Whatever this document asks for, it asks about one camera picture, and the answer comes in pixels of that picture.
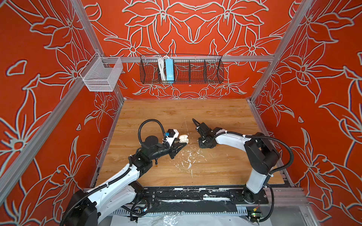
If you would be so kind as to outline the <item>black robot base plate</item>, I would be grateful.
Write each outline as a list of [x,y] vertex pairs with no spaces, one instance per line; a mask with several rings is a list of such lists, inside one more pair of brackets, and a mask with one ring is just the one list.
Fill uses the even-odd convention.
[[247,209],[270,204],[262,191],[254,203],[244,199],[241,187],[146,187],[142,193],[150,202],[150,212],[236,211],[237,206]]

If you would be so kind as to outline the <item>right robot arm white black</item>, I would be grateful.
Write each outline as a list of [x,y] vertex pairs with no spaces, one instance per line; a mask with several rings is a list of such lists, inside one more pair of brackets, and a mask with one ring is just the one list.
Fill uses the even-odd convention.
[[[294,162],[292,149],[279,139],[266,136],[261,132],[254,135],[245,135],[227,131],[219,127],[211,129],[205,123],[200,123],[196,119],[192,119],[192,121],[200,135],[198,139],[200,148],[211,149],[217,145],[226,145],[244,151],[247,154],[252,171],[247,183],[243,186],[243,200],[249,204],[253,204],[258,200],[263,188],[268,187],[271,192],[271,207],[269,213],[265,217],[256,216],[251,213],[248,215],[248,221],[257,224],[267,221],[272,215],[275,204],[274,192],[268,182],[274,173],[287,169],[292,165]],[[276,166],[281,156],[274,148],[272,141],[281,144],[289,152],[288,162],[278,168],[274,166]]]

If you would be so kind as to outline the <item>white earbud charging case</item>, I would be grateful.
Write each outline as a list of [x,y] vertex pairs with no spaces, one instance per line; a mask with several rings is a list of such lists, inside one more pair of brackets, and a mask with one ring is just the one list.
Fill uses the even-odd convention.
[[179,142],[180,143],[188,143],[189,142],[188,135],[180,135],[179,136]]

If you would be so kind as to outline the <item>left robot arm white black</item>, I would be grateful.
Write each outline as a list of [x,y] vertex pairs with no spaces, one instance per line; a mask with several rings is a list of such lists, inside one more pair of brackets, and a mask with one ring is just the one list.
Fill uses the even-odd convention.
[[157,136],[141,138],[144,121],[138,129],[140,148],[128,157],[128,163],[114,176],[97,187],[76,192],[62,216],[61,226],[97,226],[104,218],[119,208],[133,216],[142,217],[150,209],[150,202],[144,196],[144,187],[138,179],[146,174],[159,158],[168,155],[173,159],[189,142],[187,135],[178,130],[161,128],[163,139]]

